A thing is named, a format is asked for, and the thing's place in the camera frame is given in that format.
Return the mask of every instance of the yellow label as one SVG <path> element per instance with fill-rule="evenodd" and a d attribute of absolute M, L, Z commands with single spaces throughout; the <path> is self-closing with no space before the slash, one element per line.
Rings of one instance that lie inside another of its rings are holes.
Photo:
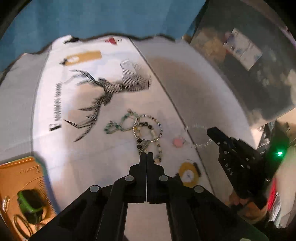
<path fill-rule="evenodd" d="M 65 65 L 70 66 L 70 65 L 79 64 L 82 62 L 92 61 L 95 59 L 101 59 L 101 58 L 102 58 L 101 51 L 77 53 L 77 54 L 67 56 Z"/>

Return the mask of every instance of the bracelet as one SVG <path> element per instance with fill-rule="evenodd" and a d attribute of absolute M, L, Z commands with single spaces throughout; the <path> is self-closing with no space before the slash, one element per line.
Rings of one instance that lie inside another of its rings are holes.
<path fill-rule="evenodd" d="M 152 135 L 152 138 L 153 139 L 156 139 L 157 138 L 152 125 L 145 125 L 144 124 L 144 125 L 138 125 L 138 126 L 136 126 L 135 129 L 138 131 L 138 133 L 140 132 L 140 130 L 141 130 L 141 128 L 143 126 L 147 126 L 150 129 L 150 132 L 151 132 L 151 135 Z M 150 143 L 150 141 L 143 141 L 141 138 L 139 138 L 139 137 L 137 138 L 137 149 L 139 151 L 139 154 L 141 154 L 142 151 L 145 151 L 147 149 L 149 143 Z M 155 143 L 156 143 L 156 145 L 158 147 L 159 154 L 154 159 L 154 163 L 159 163 L 159 162 L 161 162 L 161 157 L 163 155 L 163 151 L 161 149 L 161 146 L 160 146 L 159 142 L 156 141 Z"/>
<path fill-rule="evenodd" d="M 120 131 L 129 131 L 131 130 L 133 127 L 129 127 L 124 129 L 122 127 L 123 122 L 127 119 L 127 118 L 131 118 L 131 116 L 135 116 L 136 118 L 139 116 L 136 112 L 133 112 L 131 109 L 128 109 L 128 113 L 125 114 L 122 118 L 119 124 L 117 124 L 116 122 L 110 121 L 106 127 L 104 128 L 104 131 L 106 132 L 106 134 L 112 134 L 118 130 Z"/>
<path fill-rule="evenodd" d="M 142 117 L 147 117 L 147 118 L 150 118 L 150 119 L 154 120 L 157 123 L 157 125 L 161 128 L 161 123 L 159 123 L 157 121 L 157 119 L 155 119 L 153 116 L 151 116 L 151 115 L 145 115 L 145 114 L 139 115 L 135 119 L 135 122 L 133 124 L 133 135 L 135 136 L 136 139 L 139 139 L 140 138 L 139 136 L 136 135 L 136 131 L 135 131 L 136 126 L 142 127 L 142 126 L 148 126 L 149 125 L 148 122 L 144 122 L 144 123 L 143 122 L 140 122 L 140 118 L 142 118 Z M 160 129 L 160 133 L 159 133 L 158 137 L 156 137 L 155 139 L 153 139 L 153 140 L 145 140 L 143 138 L 140 138 L 140 139 L 142 141 L 145 141 L 145 142 L 147 142 L 147 141 L 149 141 L 149 142 L 156 142 L 156 141 L 158 141 L 161 138 L 162 135 L 163 135 L 163 130 Z"/>
<path fill-rule="evenodd" d="M 198 125 L 198 124 L 193 125 L 191 128 L 204 129 L 205 131 L 207 131 L 207 128 L 205 126 L 201 126 L 201 125 Z M 185 132 L 187 132 L 191 128 L 189 126 L 185 126 L 184 130 L 185 130 Z M 206 146 L 210 145 L 211 142 L 213 142 L 213 140 L 211 138 L 209 138 L 209 140 L 206 143 L 204 143 L 204 144 L 194 144 L 193 147 L 194 148 L 206 147 Z"/>

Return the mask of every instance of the pink flower charm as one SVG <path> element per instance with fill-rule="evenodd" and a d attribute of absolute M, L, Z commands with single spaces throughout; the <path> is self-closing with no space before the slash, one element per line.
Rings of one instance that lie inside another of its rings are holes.
<path fill-rule="evenodd" d="M 177 148 L 181 148 L 183 146 L 184 142 L 185 142 L 185 140 L 183 137 L 176 137 L 173 140 L 173 144 Z"/>

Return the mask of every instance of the black cable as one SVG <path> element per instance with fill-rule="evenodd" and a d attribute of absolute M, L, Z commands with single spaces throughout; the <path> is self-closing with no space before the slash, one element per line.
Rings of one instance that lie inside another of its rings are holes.
<path fill-rule="evenodd" d="M 19 220 L 21 220 L 22 221 L 22 223 L 26 226 L 26 228 L 27 228 L 27 230 L 29 231 L 29 234 L 30 234 L 30 236 L 28 236 L 23 230 L 22 230 L 22 228 L 20 227 L 20 225 L 18 224 L 18 222 L 17 222 L 17 218 L 19 219 Z M 31 229 L 31 227 L 30 227 L 30 224 L 22 217 L 22 216 L 20 216 L 20 215 L 18 215 L 18 214 L 15 214 L 14 216 L 13 216 L 13 222 L 14 222 L 14 224 L 15 224 L 15 227 L 16 227 L 16 229 L 20 232 L 20 234 L 25 238 L 25 239 L 29 239 L 34 233 L 33 233 L 33 230 Z"/>

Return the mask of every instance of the screw head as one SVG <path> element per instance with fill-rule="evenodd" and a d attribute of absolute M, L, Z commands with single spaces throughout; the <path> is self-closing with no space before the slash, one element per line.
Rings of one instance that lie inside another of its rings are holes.
<path fill-rule="evenodd" d="M 166 182 L 168 180 L 168 177 L 166 175 L 161 175 L 159 177 L 159 180 L 162 181 L 162 182 Z"/>
<path fill-rule="evenodd" d="M 99 186 L 97 186 L 97 185 L 93 185 L 93 186 L 91 186 L 91 187 L 89 188 L 89 190 L 90 190 L 91 192 L 97 192 L 99 189 L 100 189 L 100 188 L 99 188 Z"/>
<path fill-rule="evenodd" d="M 201 187 L 201 186 L 196 186 L 196 187 L 194 188 L 194 191 L 197 192 L 197 193 L 202 193 L 202 192 L 204 191 L 204 189 L 203 189 L 203 187 Z"/>
<path fill-rule="evenodd" d="M 128 182 L 131 182 L 131 181 L 134 180 L 135 178 L 134 178 L 134 176 L 132 176 L 132 175 L 128 175 L 128 176 L 126 176 L 124 179 L 125 179 L 126 181 L 128 181 Z"/>

